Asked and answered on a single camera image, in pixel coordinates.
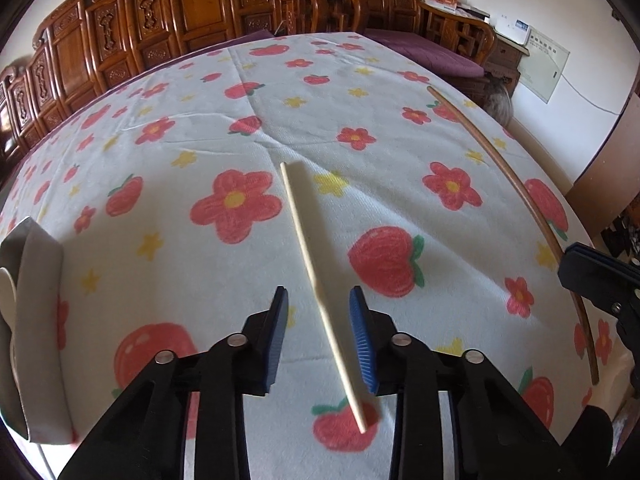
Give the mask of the person's right hand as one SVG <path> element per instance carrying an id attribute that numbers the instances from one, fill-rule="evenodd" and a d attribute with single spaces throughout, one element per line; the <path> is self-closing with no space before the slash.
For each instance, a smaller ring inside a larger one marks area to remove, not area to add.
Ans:
<path id="1" fill-rule="evenodd" d="M 603 479 L 610 461 L 613 427 L 605 410 L 587 405 L 560 446 L 555 479 Z"/>

